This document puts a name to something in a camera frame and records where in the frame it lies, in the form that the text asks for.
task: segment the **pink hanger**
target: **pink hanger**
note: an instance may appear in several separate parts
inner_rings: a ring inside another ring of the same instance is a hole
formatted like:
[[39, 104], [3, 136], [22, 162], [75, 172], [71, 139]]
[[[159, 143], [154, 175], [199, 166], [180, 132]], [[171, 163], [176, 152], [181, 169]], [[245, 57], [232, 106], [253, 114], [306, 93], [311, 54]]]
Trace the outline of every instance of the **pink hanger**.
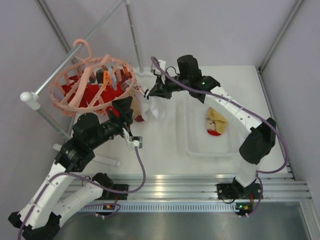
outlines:
[[91, 46], [89, 45], [89, 43], [86, 40], [83, 40], [83, 39], [77, 39], [73, 42], [73, 46], [76, 46], [77, 44], [86, 45], [86, 47], [88, 49], [89, 56], [85, 59], [83, 59], [79, 56], [75, 56], [77, 59], [81, 60], [85, 64], [85, 69], [83, 71], [81, 78], [79, 79], [78, 88], [75, 92], [73, 99], [69, 102], [69, 106], [75, 107], [75, 108], [79, 107], [80, 101], [84, 96], [88, 80], [89, 80], [91, 74], [94, 72], [94, 70], [96, 68], [101, 67], [102, 65], [106, 65], [107, 63], [109, 63], [111, 61], [111, 56], [109, 54], [107, 54], [103, 57], [103, 59], [100, 62], [95, 63], [95, 64], [90, 64], [90, 61], [92, 60], [92, 55], [93, 55]]

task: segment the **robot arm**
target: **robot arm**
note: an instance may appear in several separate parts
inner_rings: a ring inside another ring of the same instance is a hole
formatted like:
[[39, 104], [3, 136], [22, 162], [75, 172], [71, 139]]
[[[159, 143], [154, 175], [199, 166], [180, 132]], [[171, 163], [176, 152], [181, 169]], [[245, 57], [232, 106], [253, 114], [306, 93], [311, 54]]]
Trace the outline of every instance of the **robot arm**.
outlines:
[[[166, 63], [158, 61], [161, 69], [165, 68]], [[242, 156], [240, 169], [235, 176], [234, 185], [239, 188], [246, 188], [256, 179], [256, 171], [260, 160], [267, 155], [275, 145], [276, 135], [271, 129], [253, 115], [238, 108], [231, 101], [236, 102], [220, 85], [220, 83], [211, 76], [203, 76], [198, 66], [198, 61], [192, 55], [181, 56], [177, 59], [180, 74], [173, 78], [181, 84], [204, 92], [211, 92], [214, 95], [222, 96], [228, 100], [219, 97], [194, 93], [189, 94], [198, 99], [203, 104], [215, 109], [222, 114], [232, 125], [234, 125], [241, 136], [245, 139], [239, 152]], [[151, 66], [151, 72], [157, 77], [154, 87], [150, 90], [149, 96], [156, 96], [170, 99], [173, 92], [186, 90], [184, 87], [168, 79], [154, 64]], [[272, 126], [276, 123], [272, 118], [267, 120]]]
[[[85, 113], [78, 118], [72, 128], [72, 138], [62, 145], [39, 190], [21, 211], [13, 212], [8, 218], [16, 228], [25, 222], [22, 236], [26, 240], [53, 239], [78, 210], [95, 199], [108, 196], [109, 192], [88, 183], [58, 202], [74, 177], [63, 174], [53, 177], [61, 173], [81, 173], [95, 157], [93, 150], [117, 135], [124, 137], [129, 147], [141, 148], [141, 138], [133, 137], [130, 133], [130, 124], [133, 122], [131, 102], [131, 96], [113, 101], [112, 106], [118, 116], [110, 111], [109, 120], [101, 124], [93, 113]], [[92, 181], [107, 188], [113, 187], [113, 181], [103, 173], [97, 173]]]

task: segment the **black bracket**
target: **black bracket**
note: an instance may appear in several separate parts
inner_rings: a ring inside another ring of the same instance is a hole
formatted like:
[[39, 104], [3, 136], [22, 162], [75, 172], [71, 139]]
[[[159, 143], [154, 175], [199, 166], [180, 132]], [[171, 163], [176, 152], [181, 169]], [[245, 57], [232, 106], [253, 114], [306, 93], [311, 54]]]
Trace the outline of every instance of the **black bracket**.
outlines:
[[216, 185], [218, 199], [231, 202], [237, 199], [259, 199], [261, 195], [261, 186], [259, 183], [253, 183], [243, 188], [242, 193], [235, 190], [234, 183], [220, 183]]
[[[111, 189], [118, 190], [118, 191], [128, 191], [129, 185], [128, 184], [113, 184]], [[108, 194], [103, 194], [102, 197], [98, 198], [97, 200], [127, 200], [128, 194], [127, 193], [113, 193], [108, 192]]]

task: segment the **plastic container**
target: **plastic container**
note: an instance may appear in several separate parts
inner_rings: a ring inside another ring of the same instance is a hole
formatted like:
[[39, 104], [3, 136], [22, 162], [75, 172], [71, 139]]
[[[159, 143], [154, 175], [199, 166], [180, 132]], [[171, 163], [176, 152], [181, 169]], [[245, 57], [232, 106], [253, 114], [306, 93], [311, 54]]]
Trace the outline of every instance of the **plastic container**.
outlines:
[[239, 155], [244, 139], [237, 129], [228, 123], [225, 133], [212, 136], [207, 132], [206, 118], [209, 107], [199, 100], [184, 99], [185, 145], [188, 154], [197, 157], [231, 157]]

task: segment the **white wall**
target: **white wall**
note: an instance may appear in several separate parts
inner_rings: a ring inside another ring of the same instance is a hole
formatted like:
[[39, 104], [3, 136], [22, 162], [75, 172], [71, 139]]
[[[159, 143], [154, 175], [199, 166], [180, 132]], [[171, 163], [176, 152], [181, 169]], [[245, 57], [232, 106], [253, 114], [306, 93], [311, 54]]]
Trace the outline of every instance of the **white wall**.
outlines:
[[[115, 0], [46, 0], [70, 43], [83, 38]], [[144, 65], [152, 55], [176, 65], [193, 54], [201, 65], [259, 66], [295, 0], [132, 0]], [[124, 5], [90, 41], [137, 65]]]
[[263, 74], [299, 179], [320, 213], [320, 1], [308, 0]]
[[[35, 1], [4, 1], [0, 7], [0, 238], [16, 239], [8, 222], [39, 188], [55, 157], [51, 146], [62, 138], [20, 101], [54, 71], [65, 53]], [[40, 101], [62, 124], [46, 89]]]

